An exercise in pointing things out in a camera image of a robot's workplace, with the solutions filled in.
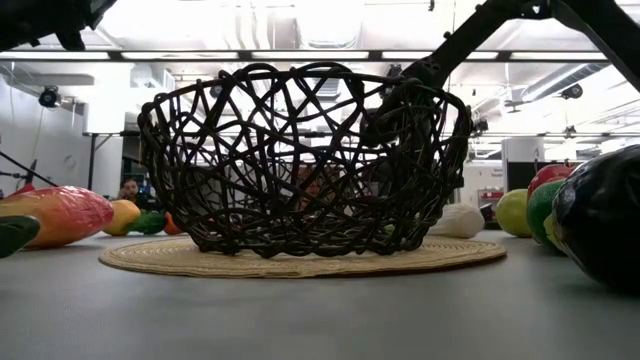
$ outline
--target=air duct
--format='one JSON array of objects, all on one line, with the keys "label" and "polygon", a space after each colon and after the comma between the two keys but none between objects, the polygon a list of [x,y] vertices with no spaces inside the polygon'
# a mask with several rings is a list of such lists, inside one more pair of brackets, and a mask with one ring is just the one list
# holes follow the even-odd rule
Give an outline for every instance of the air duct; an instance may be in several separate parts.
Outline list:
[{"label": "air duct", "polygon": [[523,102],[534,102],[558,93],[606,68],[609,64],[569,64],[552,72],[522,92]]},{"label": "air duct", "polygon": [[495,121],[502,117],[500,108],[502,107],[502,96],[488,98],[487,101],[482,102],[473,109],[472,118],[473,121],[487,120]]}]

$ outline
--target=plastic vegetable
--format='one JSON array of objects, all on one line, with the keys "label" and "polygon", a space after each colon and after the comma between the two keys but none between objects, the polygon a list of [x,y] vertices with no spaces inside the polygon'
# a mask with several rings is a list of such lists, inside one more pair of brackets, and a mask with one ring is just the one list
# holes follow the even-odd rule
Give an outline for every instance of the plastic vegetable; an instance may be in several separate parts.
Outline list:
[{"label": "plastic vegetable", "polygon": [[142,214],[129,226],[129,231],[154,235],[164,230],[167,219],[164,215],[153,211],[142,211]]},{"label": "plastic vegetable", "polygon": [[0,201],[0,216],[30,215],[40,231],[27,247],[58,247],[82,240],[104,229],[113,218],[111,203],[79,187],[39,189]]},{"label": "plastic vegetable", "polygon": [[428,235],[471,239],[484,228],[484,218],[478,207],[468,204],[448,204]]},{"label": "plastic vegetable", "polygon": [[22,193],[26,193],[26,192],[29,192],[29,191],[33,191],[33,190],[35,190],[35,189],[36,189],[36,188],[33,186],[33,184],[27,184],[27,185],[25,185],[25,186],[21,187],[19,190],[17,190],[17,191],[16,191],[16,192],[14,192],[13,194],[9,195],[9,196],[20,195],[20,194],[22,194]]},{"label": "plastic vegetable", "polygon": [[0,259],[22,249],[39,231],[40,222],[33,216],[0,217]]},{"label": "plastic vegetable", "polygon": [[531,237],[527,224],[527,190],[515,189],[504,194],[496,206],[496,220],[505,232],[519,237]]},{"label": "plastic vegetable", "polygon": [[553,199],[564,183],[564,179],[540,185],[533,192],[527,203],[527,224],[533,233],[533,238],[542,245],[557,253],[564,253],[562,246],[557,243],[553,232],[549,232]]},{"label": "plastic vegetable", "polygon": [[553,200],[553,228],[569,257],[593,279],[639,292],[640,145],[591,159]]},{"label": "plastic vegetable", "polygon": [[173,222],[173,216],[170,213],[166,213],[165,217],[167,218],[167,225],[164,227],[164,232],[167,235],[178,235],[184,232]]},{"label": "plastic vegetable", "polygon": [[116,200],[111,205],[113,220],[103,231],[111,236],[125,236],[130,231],[129,226],[140,217],[140,209],[129,200]]},{"label": "plastic vegetable", "polygon": [[536,176],[531,179],[531,183],[527,188],[527,201],[531,198],[533,192],[542,184],[566,179],[573,172],[573,168],[560,164],[551,164],[538,170]]}]

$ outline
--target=round woven placemat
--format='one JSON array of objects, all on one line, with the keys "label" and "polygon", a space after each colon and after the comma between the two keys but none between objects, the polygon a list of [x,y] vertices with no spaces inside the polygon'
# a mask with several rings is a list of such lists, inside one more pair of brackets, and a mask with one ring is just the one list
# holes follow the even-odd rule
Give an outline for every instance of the round woven placemat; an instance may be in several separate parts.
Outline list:
[{"label": "round woven placemat", "polygon": [[195,277],[305,278],[417,272],[478,263],[506,255],[500,245],[445,237],[425,238],[422,247],[389,256],[373,253],[323,258],[278,255],[263,259],[250,251],[236,256],[202,253],[190,238],[108,249],[100,262],[118,269]]}]

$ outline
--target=fluorescent light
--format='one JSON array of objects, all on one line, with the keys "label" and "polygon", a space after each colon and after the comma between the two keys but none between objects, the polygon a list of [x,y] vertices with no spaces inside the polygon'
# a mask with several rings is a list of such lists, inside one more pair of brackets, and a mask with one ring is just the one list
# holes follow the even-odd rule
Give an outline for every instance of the fluorescent light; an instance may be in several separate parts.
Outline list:
[{"label": "fluorescent light", "polygon": [[567,61],[606,61],[607,57],[599,52],[514,52],[512,60],[567,60]]},{"label": "fluorescent light", "polygon": [[0,59],[109,60],[109,55],[104,51],[5,51]]},{"label": "fluorescent light", "polygon": [[310,59],[366,59],[369,57],[368,51],[348,51],[348,50],[335,50],[335,51],[252,51],[252,57],[254,59],[262,60],[280,60],[280,59],[295,59],[295,60],[310,60]]},{"label": "fluorescent light", "polygon": [[467,60],[492,60],[496,57],[498,57],[496,51],[474,51],[467,56]]},{"label": "fluorescent light", "polygon": [[122,57],[130,60],[236,60],[238,53],[234,51],[219,52],[200,52],[200,51],[169,51],[169,52],[144,52],[144,51],[125,51]]},{"label": "fluorescent light", "polygon": [[[419,60],[431,54],[431,51],[383,51],[382,58],[386,60]],[[497,56],[497,51],[475,51],[469,54],[467,60],[492,60]]]},{"label": "fluorescent light", "polygon": [[383,51],[383,59],[418,60],[431,55],[431,51]]}]

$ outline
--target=woven basket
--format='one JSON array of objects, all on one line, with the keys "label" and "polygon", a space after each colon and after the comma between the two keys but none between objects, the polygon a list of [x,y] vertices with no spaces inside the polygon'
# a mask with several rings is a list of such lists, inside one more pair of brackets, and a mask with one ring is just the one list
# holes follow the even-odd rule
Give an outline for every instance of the woven basket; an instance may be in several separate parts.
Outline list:
[{"label": "woven basket", "polygon": [[419,248],[472,127],[442,89],[336,63],[222,71],[157,95],[138,123],[158,197],[200,250],[265,258]]}]

